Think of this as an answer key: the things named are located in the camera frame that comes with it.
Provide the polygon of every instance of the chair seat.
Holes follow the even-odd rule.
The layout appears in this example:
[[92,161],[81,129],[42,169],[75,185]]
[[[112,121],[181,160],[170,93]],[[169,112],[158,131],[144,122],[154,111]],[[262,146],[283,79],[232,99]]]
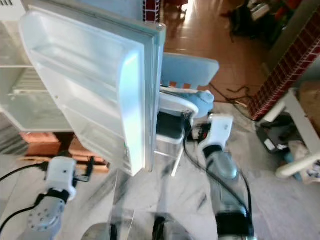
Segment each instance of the chair seat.
[[156,123],[156,135],[160,141],[180,143],[184,137],[182,117],[159,112]]

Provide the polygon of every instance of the refrigerator door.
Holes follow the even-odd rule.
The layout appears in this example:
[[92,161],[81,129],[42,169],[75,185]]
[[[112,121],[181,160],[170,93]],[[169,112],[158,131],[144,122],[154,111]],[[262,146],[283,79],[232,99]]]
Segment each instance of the refrigerator door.
[[165,26],[81,4],[29,9],[24,48],[83,146],[132,176],[151,171]]

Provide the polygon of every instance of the white chair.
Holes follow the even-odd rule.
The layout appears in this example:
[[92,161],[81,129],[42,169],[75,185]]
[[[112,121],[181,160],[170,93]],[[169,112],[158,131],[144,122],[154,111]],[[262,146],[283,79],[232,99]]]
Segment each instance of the white chair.
[[184,153],[183,140],[185,130],[183,126],[183,113],[191,113],[191,122],[198,114],[198,107],[192,102],[181,97],[160,92],[159,113],[156,124],[156,140],[172,145],[180,145],[178,156],[172,156],[164,152],[155,153],[169,158],[176,159],[171,176],[176,175],[181,157]]
[[157,141],[173,145],[181,145],[178,156],[156,151],[157,154],[176,158],[171,176],[175,176],[184,147],[185,137],[184,126],[182,126],[182,114],[191,113],[191,122],[197,117],[199,108],[196,104],[177,93],[196,93],[198,86],[207,86],[219,70],[219,63],[215,60],[187,56],[182,54],[165,53],[163,55],[161,85],[170,86],[170,82],[176,83],[176,88],[183,88],[185,84],[190,85],[190,89],[161,88],[159,100],[159,113],[157,119]]
[[175,82],[175,88],[182,89],[185,84],[196,90],[199,86],[207,86],[219,70],[216,60],[188,56],[175,53],[164,53],[161,71],[162,86],[170,86]]

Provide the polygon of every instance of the white marble floor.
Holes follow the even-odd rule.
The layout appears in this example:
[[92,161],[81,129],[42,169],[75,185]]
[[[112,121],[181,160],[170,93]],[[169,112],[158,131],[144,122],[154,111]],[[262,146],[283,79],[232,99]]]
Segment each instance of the white marble floor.
[[[279,159],[266,152],[253,124],[229,104],[216,103],[214,109],[235,116],[226,149],[249,180],[259,239],[320,239],[319,186],[276,178]],[[27,164],[16,158],[0,155],[0,176]],[[154,171],[141,171],[135,177],[112,167],[109,174],[94,173],[89,183],[78,184],[77,196],[65,208],[56,239],[102,240],[108,222],[117,226],[120,240],[150,240],[156,213],[170,214],[195,240],[217,239],[208,178],[185,157],[174,178],[170,176],[172,167],[172,161],[156,156]],[[44,176],[37,169],[28,169],[0,183],[0,223],[34,203],[44,186]],[[27,214],[13,218],[0,239],[17,239],[26,219]]]

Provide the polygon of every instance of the electrical cord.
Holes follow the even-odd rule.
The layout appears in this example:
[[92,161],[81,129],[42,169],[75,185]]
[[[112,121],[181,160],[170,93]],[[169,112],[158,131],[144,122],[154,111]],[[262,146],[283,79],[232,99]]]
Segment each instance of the electrical cord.
[[208,169],[204,166],[202,166],[200,163],[198,163],[197,160],[195,160],[190,153],[187,150],[187,136],[190,135],[190,133],[192,132],[192,128],[187,132],[187,134],[185,135],[184,139],[183,139],[183,148],[184,148],[184,152],[187,155],[187,157],[189,158],[189,160],[191,161],[191,163],[198,169],[206,172],[212,179],[214,179],[215,181],[217,181],[223,188],[225,188],[244,208],[247,214],[250,214],[250,212],[248,211],[247,205],[244,203],[244,201],[242,199],[240,199],[240,197],[235,193],[235,191],[233,191],[224,181],[222,181],[217,175],[215,175],[213,172],[208,171]]
[[247,87],[247,86],[245,86],[245,85],[242,86],[242,87],[240,87],[238,90],[232,90],[232,89],[230,89],[230,88],[227,88],[227,90],[228,90],[229,92],[234,93],[234,94],[239,93],[242,89],[245,89],[244,96],[236,97],[237,100],[238,100],[238,99],[251,99],[251,100],[254,99],[253,96],[249,95],[250,88]]
[[246,119],[249,119],[250,121],[256,122],[255,120],[253,120],[253,119],[251,119],[250,117],[248,117],[247,115],[245,115],[245,114],[238,108],[238,106],[234,103],[234,101],[236,101],[236,100],[245,99],[245,98],[251,98],[251,96],[241,96],[241,97],[229,98],[229,97],[227,97],[226,95],[224,95],[219,89],[217,89],[217,88],[215,87],[215,85],[213,85],[211,82],[209,83],[209,85],[210,85],[214,90],[216,90],[222,97],[224,97],[224,99],[225,99],[228,103],[232,104],[232,105],[234,106],[234,108],[237,109],[238,112],[239,112],[242,116],[244,116]]
[[0,236],[1,236],[1,233],[2,233],[3,229],[5,228],[5,225],[10,221],[10,219],[12,219],[13,217],[17,216],[18,214],[22,214],[24,212],[30,211],[30,210],[34,209],[35,207],[36,207],[36,205],[21,209],[19,211],[14,212],[9,217],[7,217],[7,219],[2,223],[2,225],[0,227]]
[[49,163],[44,161],[44,162],[41,162],[41,163],[37,163],[37,164],[32,164],[32,165],[28,165],[28,166],[23,166],[21,168],[18,168],[12,172],[9,172],[8,174],[4,175],[3,177],[0,178],[0,182],[5,180],[7,177],[10,177],[11,175],[17,173],[17,172],[20,172],[22,170],[25,170],[25,169],[29,169],[29,168],[39,168],[41,169],[42,171],[46,172],[47,169],[48,169],[48,165]]
[[249,213],[252,215],[252,200],[251,200],[251,191],[249,187],[249,183],[247,178],[245,177],[244,173],[240,170],[240,174],[244,180],[245,187],[246,187],[246,192],[248,194],[248,206],[249,206]]

